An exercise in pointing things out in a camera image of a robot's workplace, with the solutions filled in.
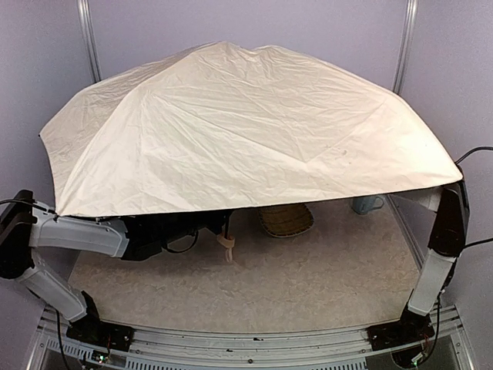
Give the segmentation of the aluminium front rail frame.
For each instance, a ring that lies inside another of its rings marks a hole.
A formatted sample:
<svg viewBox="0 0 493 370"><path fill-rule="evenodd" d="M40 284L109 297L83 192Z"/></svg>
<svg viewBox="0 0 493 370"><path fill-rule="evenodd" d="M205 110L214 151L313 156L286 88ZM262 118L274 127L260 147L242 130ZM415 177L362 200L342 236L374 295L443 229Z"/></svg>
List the aluminium front rail frame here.
<svg viewBox="0 0 493 370"><path fill-rule="evenodd" d="M134 326L104 346L65 336L67 325L46 308L24 369L475 369L453 306L434 309L430 338L382 341L358 325L269 334L182 331Z"/></svg>

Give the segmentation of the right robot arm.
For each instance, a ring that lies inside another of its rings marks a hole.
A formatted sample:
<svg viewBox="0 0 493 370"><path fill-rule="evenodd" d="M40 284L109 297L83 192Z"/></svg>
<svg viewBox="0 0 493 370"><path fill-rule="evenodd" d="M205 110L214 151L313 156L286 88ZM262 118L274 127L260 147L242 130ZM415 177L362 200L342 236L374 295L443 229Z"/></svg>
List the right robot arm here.
<svg viewBox="0 0 493 370"><path fill-rule="evenodd" d="M395 194L435 212L428 241L428 253L404 314L425 317L430 314L446 286L452 268L465 249L470 208L463 180L455 183Z"/></svg>

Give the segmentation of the aluminium corner post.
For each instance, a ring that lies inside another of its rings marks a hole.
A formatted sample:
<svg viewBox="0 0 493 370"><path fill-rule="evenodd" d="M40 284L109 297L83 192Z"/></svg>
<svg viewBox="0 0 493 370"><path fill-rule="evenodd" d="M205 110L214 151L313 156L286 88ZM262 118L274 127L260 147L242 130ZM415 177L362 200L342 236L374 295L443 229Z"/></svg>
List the aluminium corner post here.
<svg viewBox="0 0 493 370"><path fill-rule="evenodd" d="M404 15L404 27L401 36L401 46L397 58L397 68L394 74L392 91L400 95L404 87L407 64L411 54L411 43L414 36L414 27L418 13L418 0L407 0L406 11Z"/></svg>
<svg viewBox="0 0 493 370"><path fill-rule="evenodd" d="M82 30L82 38L86 46L86 52L89 60L89 68L94 83L101 81L101 72L97 56L96 41L92 27L92 18L88 0L77 0L79 13L79 22Z"/></svg>

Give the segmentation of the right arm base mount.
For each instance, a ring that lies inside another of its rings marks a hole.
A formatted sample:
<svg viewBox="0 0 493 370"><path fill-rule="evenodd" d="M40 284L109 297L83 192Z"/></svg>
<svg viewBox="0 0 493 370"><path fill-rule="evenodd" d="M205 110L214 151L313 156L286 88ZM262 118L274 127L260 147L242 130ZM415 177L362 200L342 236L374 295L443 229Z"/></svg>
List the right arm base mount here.
<svg viewBox="0 0 493 370"><path fill-rule="evenodd" d="M372 350L380 351L432 338L435 331L429 315L404 311L396 321L370 326L367 334Z"/></svg>

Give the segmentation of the light blue ceramic mug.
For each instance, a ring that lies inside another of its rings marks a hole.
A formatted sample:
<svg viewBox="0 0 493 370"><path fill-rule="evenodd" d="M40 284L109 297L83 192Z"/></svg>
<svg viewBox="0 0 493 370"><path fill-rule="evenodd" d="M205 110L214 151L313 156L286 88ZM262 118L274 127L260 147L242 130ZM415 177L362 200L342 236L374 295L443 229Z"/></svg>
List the light blue ceramic mug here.
<svg viewBox="0 0 493 370"><path fill-rule="evenodd" d="M356 214L366 215L374 210L380 210L384 204L384 199L380 196L365 196L355 197L350 206Z"/></svg>

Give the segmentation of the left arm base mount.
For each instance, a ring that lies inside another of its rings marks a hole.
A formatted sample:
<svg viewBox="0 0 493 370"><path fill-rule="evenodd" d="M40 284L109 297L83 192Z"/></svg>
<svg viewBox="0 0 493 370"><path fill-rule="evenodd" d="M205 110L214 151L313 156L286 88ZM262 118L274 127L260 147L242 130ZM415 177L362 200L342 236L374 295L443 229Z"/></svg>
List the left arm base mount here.
<svg viewBox="0 0 493 370"><path fill-rule="evenodd" d="M133 335L132 327L101 321L91 315L70 322L66 331L68 338L121 352L129 351Z"/></svg>

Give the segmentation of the beige folding umbrella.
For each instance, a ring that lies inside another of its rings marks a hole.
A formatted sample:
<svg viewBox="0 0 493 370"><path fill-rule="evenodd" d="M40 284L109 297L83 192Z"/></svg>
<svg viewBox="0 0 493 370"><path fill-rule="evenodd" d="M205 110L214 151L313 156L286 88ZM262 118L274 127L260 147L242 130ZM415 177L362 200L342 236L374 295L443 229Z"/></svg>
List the beige folding umbrella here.
<svg viewBox="0 0 493 370"><path fill-rule="evenodd" d="M276 45L199 45L76 93L42 128L62 216L298 204L463 177L400 97Z"/></svg>

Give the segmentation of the right aluminium corner post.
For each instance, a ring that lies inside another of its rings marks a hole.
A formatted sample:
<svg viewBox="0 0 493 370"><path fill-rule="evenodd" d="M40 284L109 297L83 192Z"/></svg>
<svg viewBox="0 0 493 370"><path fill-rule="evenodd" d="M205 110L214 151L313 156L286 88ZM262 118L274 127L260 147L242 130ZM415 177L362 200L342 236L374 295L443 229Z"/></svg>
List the right aluminium corner post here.
<svg viewBox="0 0 493 370"><path fill-rule="evenodd" d="M400 95L404 87L407 64L411 54L411 43L414 36L414 27L418 13L418 0L407 0L406 11L404 15L404 27L401 36L401 46L397 58L397 68L394 74L392 91Z"/></svg>

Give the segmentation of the woven bamboo tray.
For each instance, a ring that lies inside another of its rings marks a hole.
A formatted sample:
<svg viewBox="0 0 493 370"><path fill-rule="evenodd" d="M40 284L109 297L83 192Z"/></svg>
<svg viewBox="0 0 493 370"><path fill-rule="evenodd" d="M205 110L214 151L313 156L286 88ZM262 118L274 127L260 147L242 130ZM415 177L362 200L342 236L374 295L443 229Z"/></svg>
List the woven bamboo tray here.
<svg viewBox="0 0 493 370"><path fill-rule="evenodd" d="M314 217L303 203L261 207L258 216L263 229L272 237L303 234L314 225Z"/></svg>

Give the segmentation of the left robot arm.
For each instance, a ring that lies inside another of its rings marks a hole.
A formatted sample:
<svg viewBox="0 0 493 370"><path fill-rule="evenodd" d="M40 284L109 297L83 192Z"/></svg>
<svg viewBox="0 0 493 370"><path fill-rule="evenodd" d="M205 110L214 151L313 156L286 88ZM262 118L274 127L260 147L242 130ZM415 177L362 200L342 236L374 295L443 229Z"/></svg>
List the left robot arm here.
<svg viewBox="0 0 493 370"><path fill-rule="evenodd" d="M30 190L2 200L1 277L25 285L71 325L99 322L93 299L72 288L36 253L41 247L103 254L124 261L145 261L202 229L216 236L227 231L231 210L118 217L61 216L34 199Z"/></svg>

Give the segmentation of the left aluminium corner post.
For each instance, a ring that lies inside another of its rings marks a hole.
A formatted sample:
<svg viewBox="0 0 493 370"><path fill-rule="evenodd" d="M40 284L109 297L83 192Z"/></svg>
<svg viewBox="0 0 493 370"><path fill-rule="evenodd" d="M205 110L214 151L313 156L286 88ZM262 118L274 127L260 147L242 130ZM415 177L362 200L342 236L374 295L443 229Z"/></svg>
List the left aluminium corner post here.
<svg viewBox="0 0 493 370"><path fill-rule="evenodd" d="M92 18L88 0L77 0L79 13L79 22L82 30L82 38L86 46L86 52L89 60L89 68L94 83L101 81L101 72L97 56L96 41L92 27Z"/></svg>

